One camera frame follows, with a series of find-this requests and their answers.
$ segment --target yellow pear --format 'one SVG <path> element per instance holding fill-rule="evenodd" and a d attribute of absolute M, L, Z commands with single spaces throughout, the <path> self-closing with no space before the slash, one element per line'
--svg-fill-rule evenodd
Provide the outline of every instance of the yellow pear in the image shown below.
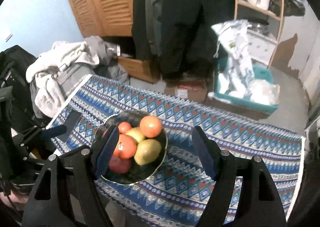
<path fill-rule="evenodd" d="M 161 151 L 161 144 L 155 139 L 147 139 L 140 142 L 134 155 L 135 162 L 143 166 L 157 159 Z"/>
<path fill-rule="evenodd" d="M 144 141 L 146 137 L 141 133 L 140 128 L 132 128 L 126 132 L 126 135 L 132 137 L 137 144 L 139 144 L 141 141 Z"/>

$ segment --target metal pot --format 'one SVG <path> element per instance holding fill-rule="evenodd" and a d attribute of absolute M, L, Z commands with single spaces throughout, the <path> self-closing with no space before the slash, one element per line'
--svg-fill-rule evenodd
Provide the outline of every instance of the metal pot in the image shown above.
<path fill-rule="evenodd" d="M 263 35 L 267 34 L 269 22 L 259 18 L 249 18 L 247 20 L 249 21 L 249 30 L 253 30 Z"/>

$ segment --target dark bowl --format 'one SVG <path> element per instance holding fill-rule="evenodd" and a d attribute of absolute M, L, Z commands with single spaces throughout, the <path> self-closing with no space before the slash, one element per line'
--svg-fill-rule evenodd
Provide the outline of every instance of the dark bowl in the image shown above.
<path fill-rule="evenodd" d="M 95 136 L 95 140 L 100 140 L 103 132 L 111 125 L 118 126 L 123 121 L 129 122 L 132 128 L 139 127 L 141 119 L 147 115 L 149 114 L 142 111 L 123 111 L 117 115 L 113 115 L 109 117 L 102 126 L 99 127 Z M 140 166 L 132 158 L 132 166 L 127 173 L 117 174 L 112 172 L 110 169 L 107 169 L 107 172 L 102 177 L 118 184 L 128 185 L 146 180 L 148 177 L 152 176 L 163 163 L 168 146 L 168 138 L 164 130 L 162 130 L 161 133 L 154 139 L 161 143 L 161 152 L 154 162 Z"/>
<path fill-rule="evenodd" d="M 260 34 L 266 34 L 268 33 L 268 26 L 270 25 L 269 22 L 266 20 L 260 19 L 260 18 L 247 18 L 249 21 L 249 30 L 253 30 L 255 32 L 258 32 Z"/>

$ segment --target plastic bag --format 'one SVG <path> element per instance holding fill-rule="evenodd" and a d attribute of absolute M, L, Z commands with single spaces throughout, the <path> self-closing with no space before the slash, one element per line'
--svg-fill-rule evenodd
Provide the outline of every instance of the plastic bag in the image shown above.
<path fill-rule="evenodd" d="M 281 7 L 279 6 L 281 0 L 273 0 L 270 4 L 269 10 L 275 13 L 277 16 L 280 16 Z M 299 0 L 285 0 L 284 1 L 284 16 L 298 16 L 302 17 L 306 14 L 306 8 L 303 3 Z"/>
<path fill-rule="evenodd" d="M 219 78 L 223 83 L 220 93 L 229 90 L 238 98 L 244 97 L 249 83 L 254 79 L 248 51 L 248 25 L 247 20 L 232 20 L 211 27 L 218 36 L 217 53 L 221 44 L 228 54 L 226 69 L 223 76 Z"/>
<path fill-rule="evenodd" d="M 277 105 L 279 103 L 280 86 L 270 84 L 266 80 L 254 79 L 250 82 L 246 96 L 250 101 L 262 105 Z"/>

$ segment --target fruit bowl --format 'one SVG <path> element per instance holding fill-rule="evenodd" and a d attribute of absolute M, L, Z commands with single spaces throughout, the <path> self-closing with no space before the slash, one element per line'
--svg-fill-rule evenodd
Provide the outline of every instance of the fruit bowl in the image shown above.
<path fill-rule="evenodd" d="M 121 122 L 125 121 L 130 123 L 133 128 L 139 127 L 141 119 L 148 115 L 149 115 L 148 113 L 142 112 L 142 111 L 123 111 L 117 115 L 112 115 L 97 130 L 95 141 L 100 140 L 102 138 L 103 132 L 107 130 L 111 125 L 118 126 Z M 107 172 L 102 177 L 106 180 L 109 180 L 118 184 L 129 185 L 139 181 L 146 180 L 148 177 L 152 176 L 163 163 L 167 153 L 167 146 L 168 146 L 167 134 L 163 129 L 161 130 L 161 133 L 153 139 L 157 140 L 161 144 L 160 154 L 158 155 L 155 161 L 149 164 L 140 166 L 135 162 L 134 159 L 132 159 L 131 168 L 127 173 L 117 174 L 108 168 Z"/>

